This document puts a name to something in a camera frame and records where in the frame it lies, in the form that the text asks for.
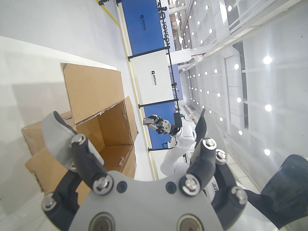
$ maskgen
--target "white robot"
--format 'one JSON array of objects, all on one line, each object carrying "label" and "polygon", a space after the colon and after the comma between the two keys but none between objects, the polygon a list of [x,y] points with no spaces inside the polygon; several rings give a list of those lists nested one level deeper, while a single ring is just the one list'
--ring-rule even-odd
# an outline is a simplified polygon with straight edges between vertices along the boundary
[{"label": "white robot", "polygon": [[[169,147],[173,147],[162,165],[169,176],[152,182],[107,171],[84,134],[65,124],[56,111],[44,118],[46,147],[68,169],[42,201],[42,210],[59,230],[274,231],[307,216],[306,158],[290,155],[261,194],[255,194],[235,182],[226,165],[223,139],[205,109],[196,136],[191,129],[156,116],[149,119],[153,121],[148,126],[172,136]],[[194,142],[190,163],[177,164]],[[219,189],[209,198],[206,188],[213,176]],[[79,206],[76,189],[82,180],[92,190]]]}]

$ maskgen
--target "screw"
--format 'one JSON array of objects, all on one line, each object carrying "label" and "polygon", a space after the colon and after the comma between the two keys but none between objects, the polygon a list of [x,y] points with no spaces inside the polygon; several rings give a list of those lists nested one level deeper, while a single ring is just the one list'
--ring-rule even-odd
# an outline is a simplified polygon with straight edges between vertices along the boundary
[{"label": "screw", "polygon": [[188,178],[188,179],[185,181],[185,186],[186,186],[190,191],[194,191],[194,190],[196,190],[196,188],[197,188],[197,184],[196,184],[195,180],[192,179],[192,178]]},{"label": "screw", "polygon": [[238,198],[239,200],[243,200],[243,199],[245,198],[245,195],[244,195],[243,192],[242,192],[241,190],[239,190],[239,189],[236,191],[235,195],[237,196],[237,198]]},{"label": "screw", "polygon": [[106,188],[108,184],[108,181],[106,177],[101,177],[97,180],[97,186],[96,188],[101,191],[102,189]]},{"label": "screw", "polygon": [[211,138],[206,139],[205,143],[206,143],[207,146],[214,146],[215,145],[215,141]]},{"label": "screw", "polygon": [[217,152],[217,157],[221,160],[224,160],[226,158],[226,155],[223,152]]},{"label": "screw", "polygon": [[234,186],[231,193],[238,199],[241,205],[245,205],[247,203],[247,194],[241,187]]},{"label": "screw", "polygon": [[44,211],[50,211],[52,210],[57,202],[55,201],[55,199],[53,198],[53,193],[48,193],[44,198],[43,198],[43,201],[42,201],[42,208]]},{"label": "screw", "polygon": [[214,150],[214,149],[216,149],[216,146],[217,146],[215,140],[212,139],[212,138],[206,138],[206,139],[204,139],[204,140],[202,141],[202,144],[203,144],[203,146],[204,146],[205,148],[207,148],[207,149],[209,149],[209,150]]},{"label": "screw", "polygon": [[79,143],[81,145],[85,140],[86,136],[84,134],[77,134],[72,138],[71,143]]}]

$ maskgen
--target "ceiling light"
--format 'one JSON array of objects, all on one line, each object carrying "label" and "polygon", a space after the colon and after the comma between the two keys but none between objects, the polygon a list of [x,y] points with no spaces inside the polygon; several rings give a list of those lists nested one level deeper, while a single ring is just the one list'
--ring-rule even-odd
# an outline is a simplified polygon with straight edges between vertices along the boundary
[{"label": "ceiling light", "polygon": [[272,111],[272,106],[269,105],[269,104],[267,104],[267,105],[265,106],[265,110],[266,110],[267,112]]},{"label": "ceiling light", "polygon": [[264,153],[265,153],[265,155],[269,156],[270,155],[270,150],[269,149],[265,149]]},{"label": "ceiling light", "polygon": [[263,58],[263,63],[270,64],[272,62],[272,58],[270,56],[266,56]]}]

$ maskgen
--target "white panel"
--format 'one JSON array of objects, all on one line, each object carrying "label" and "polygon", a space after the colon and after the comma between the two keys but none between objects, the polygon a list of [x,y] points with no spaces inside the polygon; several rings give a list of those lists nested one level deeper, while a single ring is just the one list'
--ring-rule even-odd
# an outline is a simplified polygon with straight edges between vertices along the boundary
[{"label": "white panel", "polygon": [[[181,49],[175,52],[171,52],[170,58],[171,58],[172,64],[180,64],[180,63],[188,62],[192,57],[191,57],[190,49],[186,48],[186,49]],[[169,55],[167,55],[167,63],[168,65],[170,64]]]},{"label": "white panel", "polygon": [[132,58],[131,62],[143,105],[173,99],[165,50]]}]

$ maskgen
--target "ceiling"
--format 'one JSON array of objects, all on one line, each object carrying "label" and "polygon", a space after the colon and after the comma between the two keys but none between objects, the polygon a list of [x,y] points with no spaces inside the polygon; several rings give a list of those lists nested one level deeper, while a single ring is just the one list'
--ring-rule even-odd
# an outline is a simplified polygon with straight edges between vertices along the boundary
[{"label": "ceiling", "polygon": [[[182,26],[184,43],[193,49],[219,44],[226,38],[219,31],[227,27],[232,34],[271,0],[223,0],[226,22],[214,0],[196,1],[187,15],[188,28]],[[202,106],[212,112],[231,155],[261,189],[288,155],[308,156],[307,17],[308,2],[302,0],[180,74],[184,103],[197,114]],[[290,227],[304,230],[307,223],[305,218]]]}]

